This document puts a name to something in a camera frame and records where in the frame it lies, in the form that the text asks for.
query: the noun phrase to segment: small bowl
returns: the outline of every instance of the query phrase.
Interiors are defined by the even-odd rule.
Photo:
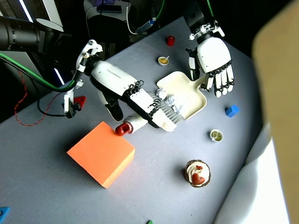
[[[223,140],[223,133],[218,129],[213,129],[210,132],[210,139],[211,141],[221,142]]]
[[[161,65],[161,66],[166,66],[166,65],[168,65],[168,64],[169,64],[169,60],[167,59],[167,60],[166,60],[166,63],[162,63],[161,61],[162,61],[163,59],[166,59],[166,57],[159,57],[159,58],[158,58],[158,63],[159,63],[159,65]]]

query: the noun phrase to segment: green cable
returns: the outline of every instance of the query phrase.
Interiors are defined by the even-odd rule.
[[[69,88],[71,86],[73,86],[76,81],[72,80],[68,86],[64,87],[64,88],[59,88],[56,87],[54,85],[52,85],[51,83],[47,82],[46,80],[44,80],[43,78],[41,78],[39,75],[35,74],[33,71],[31,71],[30,69],[26,68],[25,66],[23,66],[22,64],[18,63],[17,61],[15,61],[14,59],[8,57],[7,55],[0,53],[0,57],[7,59],[8,61],[10,61],[11,63],[13,63],[14,65],[16,65],[17,67],[25,70],[27,73],[31,74],[32,76],[34,76],[36,79],[38,79],[40,82],[42,82],[44,85],[48,86],[49,88],[51,88],[53,91],[68,91]]]
[[[161,15],[161,13],[162,13],[162,11],[163,11],[163,8],[164,8],[164,4],[165,4],[165,0],[162,0],[162,5],[161,5],[160,11],[159,11],[159,13],[158,13],[156,19],[158,19],[158,18],[160,17],[160,15]]]
[[[212,8],[211,8],[211,5],[210,5],[210,1],[209,1],[209,0],[206,0],[206,2],[207,2],[207,6],[208,6],[209,9],[210,9],[210,12],[211,12],[212,17],[214,17],[214,14],[213,14],[213,11],[212,11]]]

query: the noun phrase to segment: black cylinder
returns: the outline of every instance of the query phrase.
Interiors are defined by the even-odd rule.
[[[34,24],[8,17],[0,17],[0,50],[37,51],[39,30]]]

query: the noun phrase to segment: blue triangle block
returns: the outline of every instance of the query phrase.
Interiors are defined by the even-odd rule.
[[[9,207],[0,208],[0,224],[3,223],[5,217],[9,214],[9,211]]]

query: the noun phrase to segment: light strip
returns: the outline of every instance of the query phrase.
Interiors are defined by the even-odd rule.
[[[59,71],[58,71],[57,69],[54,69],[54,70],[55,70],[55,72],[56,72],[58,78],[60,79],[61,84],[64,85],[65,83],[64,83],[63,79],[61,78],[61,75],[59,74]]]
[[[32,20],[32,18],[31,18],[31,16],[30,16],[30,14],[29,14],[29,12],[28,12],[28,10],[27,10],[27,8],[26,8],[26,5],[25,5],[25,3],[23,2],[23,0],[19,0],[19,2],[20,2],[20,4],[21,4],[22,8],[24,9],[24,12],[25,12],[27,18],[29,19],[29,21],[30,21],[30,22],[33,22],[33,20]]]

